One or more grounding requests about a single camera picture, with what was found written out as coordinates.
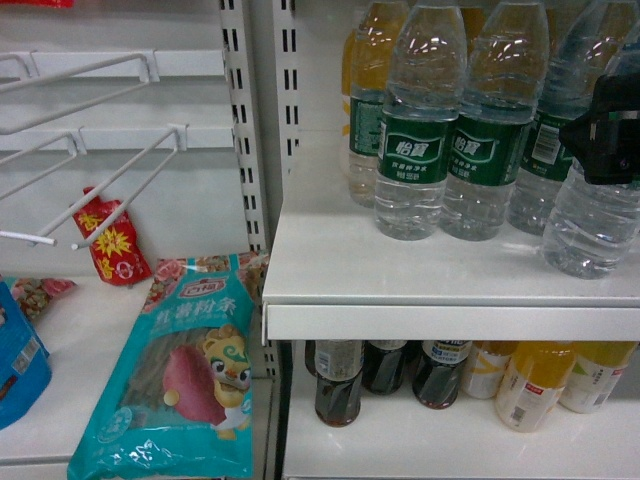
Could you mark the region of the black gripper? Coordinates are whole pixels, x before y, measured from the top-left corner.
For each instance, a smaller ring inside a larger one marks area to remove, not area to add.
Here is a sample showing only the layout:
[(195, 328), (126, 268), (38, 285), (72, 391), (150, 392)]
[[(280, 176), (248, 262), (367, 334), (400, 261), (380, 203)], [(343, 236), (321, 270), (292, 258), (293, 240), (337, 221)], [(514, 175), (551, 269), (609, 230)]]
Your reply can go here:
[(639, 75), (598, 79), (586, 113), (560, 129), (561, 144), (592, 185), (630, 184), (639, 179)]

